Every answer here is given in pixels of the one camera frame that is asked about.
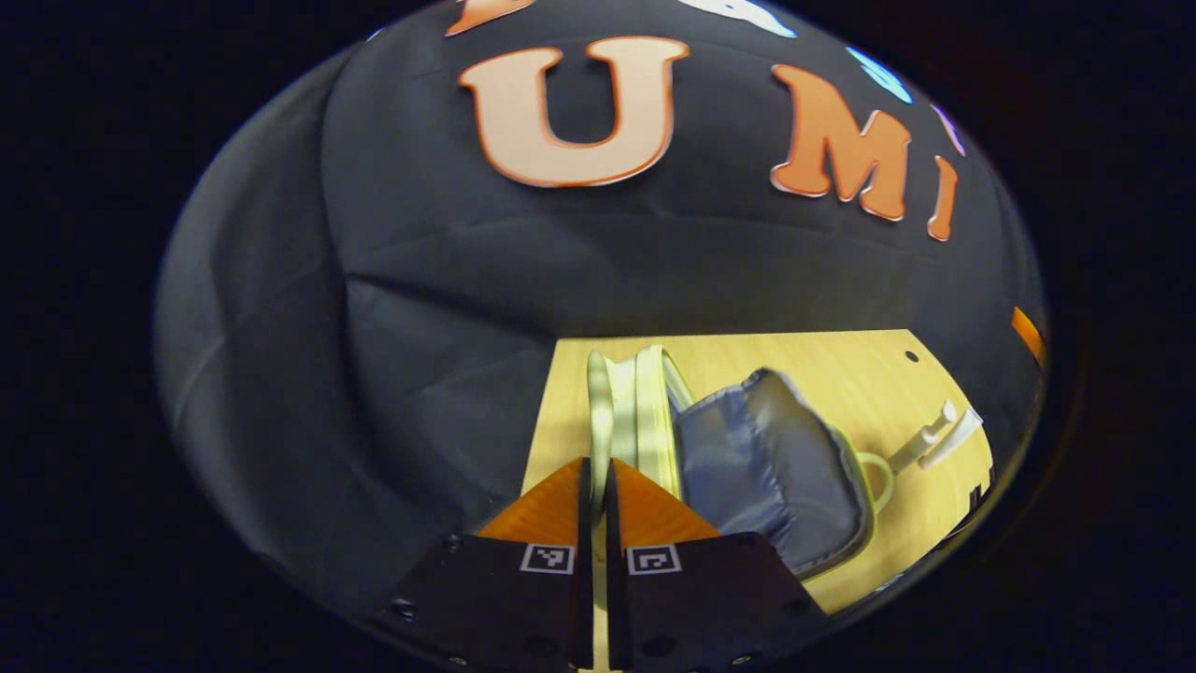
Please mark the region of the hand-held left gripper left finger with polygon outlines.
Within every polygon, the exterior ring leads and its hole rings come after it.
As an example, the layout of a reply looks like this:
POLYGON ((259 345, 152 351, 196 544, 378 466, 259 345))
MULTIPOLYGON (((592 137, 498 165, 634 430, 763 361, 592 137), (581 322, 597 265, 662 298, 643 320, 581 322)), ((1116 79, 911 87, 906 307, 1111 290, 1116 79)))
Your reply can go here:
POLYGON ((431 545, 372 629, 443 672, 593 665, 591 464, 576 457, 475 534, 431 545))

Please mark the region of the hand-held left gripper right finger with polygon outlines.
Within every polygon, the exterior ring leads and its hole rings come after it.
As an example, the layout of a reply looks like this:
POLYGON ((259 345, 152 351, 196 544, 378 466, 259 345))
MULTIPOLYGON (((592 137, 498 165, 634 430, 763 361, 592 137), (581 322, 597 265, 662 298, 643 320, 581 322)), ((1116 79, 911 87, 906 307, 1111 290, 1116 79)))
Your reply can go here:
POLYGON ((604 506, 611 669, 756 672, 832 630, 761 534, 718 533, 617 459, 604 506))

